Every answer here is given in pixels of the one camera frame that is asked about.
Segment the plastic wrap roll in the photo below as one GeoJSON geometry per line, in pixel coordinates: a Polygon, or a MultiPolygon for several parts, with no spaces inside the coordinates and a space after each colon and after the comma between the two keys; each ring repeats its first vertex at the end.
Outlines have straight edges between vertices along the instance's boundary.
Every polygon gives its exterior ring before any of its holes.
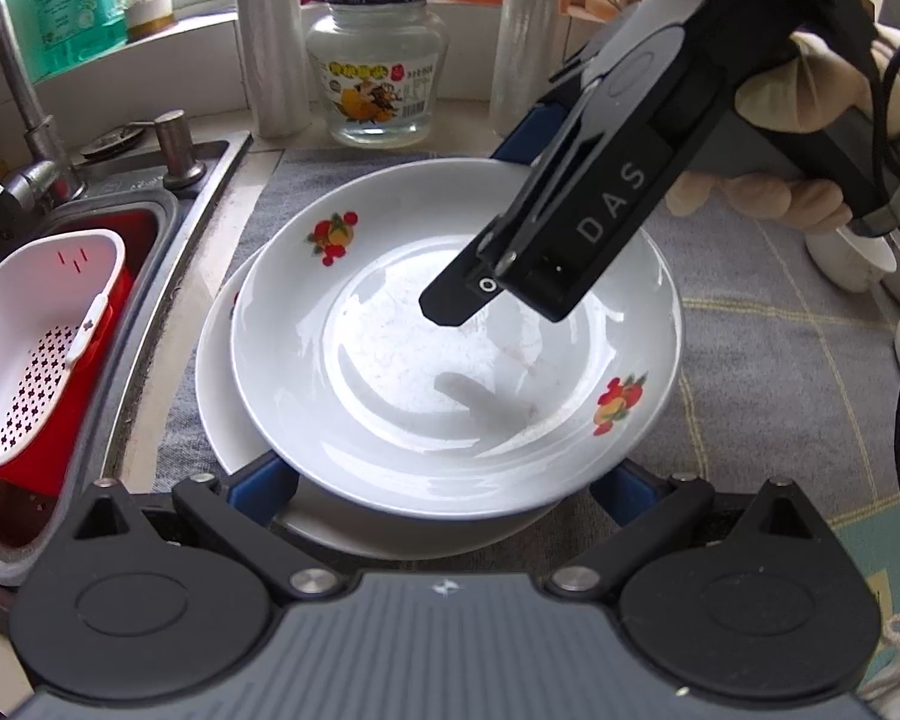
{"type": "Polygon", "coordinates": [[[237,0],[237,12],[256,134],[300,132],[310,123],[300,0],[237,0]]]}
{"type": "Polygon", "coordinates": [[[504,0],[490,91],[490,125],[501,136],[546,88],[560,0],[504,0]]]}

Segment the red fruit pattern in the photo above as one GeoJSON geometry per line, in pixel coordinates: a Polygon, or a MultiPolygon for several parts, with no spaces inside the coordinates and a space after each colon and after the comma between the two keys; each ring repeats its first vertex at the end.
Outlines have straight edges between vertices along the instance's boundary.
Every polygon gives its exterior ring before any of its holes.
{"type": "Polygon", "coordinates": [[[314,257],[319,257],[328,268],[346,255],[346,247],[353,241],[353,228],[359,220],[353,211],[319,220],[307,236],[308,244],[314,247],[314,257]]]}
{"type": "Polygon", "coordinates": [[[594,436],[609,433],[613,423],[625,419],[637,401],[643,396],[643,386],[647,383],[644,373],[637,379],[632,373],[625,381],[615,376],[607,385],[607,391],[597,398],[597,412],[593,415],[593,423],[597,426],[594,436]]]}

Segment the sink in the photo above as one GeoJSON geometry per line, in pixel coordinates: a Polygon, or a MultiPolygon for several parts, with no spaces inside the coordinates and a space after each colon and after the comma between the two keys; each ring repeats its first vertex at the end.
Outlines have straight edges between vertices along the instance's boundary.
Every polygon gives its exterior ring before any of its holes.
{"type": "Polygon", "coordinates": [[[12,599],[6,588],[24,580],[74,497],[101,476],[119,475],[136,394],[176,284],[249,145],[246,131],[197,143],[194,156],[207,171],[173,194],[163,188],[166,167],[154,150],[79,166],[86,193],[42,218],[0,206],[0,259],[34,238],[105,227],[124,239],[134,278],[60,495],[34,495],[0,480],[0,628],[12,599]]]}

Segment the gloved hand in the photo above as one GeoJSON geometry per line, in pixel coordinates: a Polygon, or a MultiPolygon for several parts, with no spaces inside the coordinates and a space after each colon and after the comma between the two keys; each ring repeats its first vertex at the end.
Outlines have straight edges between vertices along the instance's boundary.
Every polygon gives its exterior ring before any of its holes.
{"type": "MultiPolygon", "coordinates": [[[[877,25],[872,52],[881,73],[900,45],[900,31],[877,25]]],[[[794,33],[800,55],[785,65],[747,80],[736,95],[736,110],[756,127],[780,132],[814,132],[827,127],[851,105],[872,113],[866,79],[816,35],[794,33]]],[[[887,132],[900,152],[900,74],[887,106],[887,132]]],[[[785,181],[775,175],[737,177],[684,172],[667,193],[675,215],[689,215],[717,191],[737,211],[759,220],[777,220],[805,232],[828,232],[852,214],[844,194],[824,177],[785,181]]]]}

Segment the ceramic plate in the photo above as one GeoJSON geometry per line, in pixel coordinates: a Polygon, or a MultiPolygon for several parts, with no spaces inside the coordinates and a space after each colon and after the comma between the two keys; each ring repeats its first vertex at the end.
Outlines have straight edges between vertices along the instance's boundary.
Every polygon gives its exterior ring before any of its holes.
{"type": "Polygon", "coordinates": [[[655,422],[683,325],[646,234],[558,324],[506,294],[463,327],[420,312],[527,173],[490,159],[380,170],[304,210],[253,264],[237,388],[268,445],[322,488],[404,517],[502,517],[581,490],[655,422]]]}
{"type": "MultiPolygon", "coordinates": [[[[247,416],[230,368],[230,318],[252,255],[226,282],[207,314],[197,345],[197,406],[204,432],[227,473],[271,451],[247,416]]],[[[292,532],[331,549],[381,560],[429,560],[501,541],[550,507],[476,522],[410,520],[365,509],[321,490],[305,477],[281,515],[292,532]]]]}

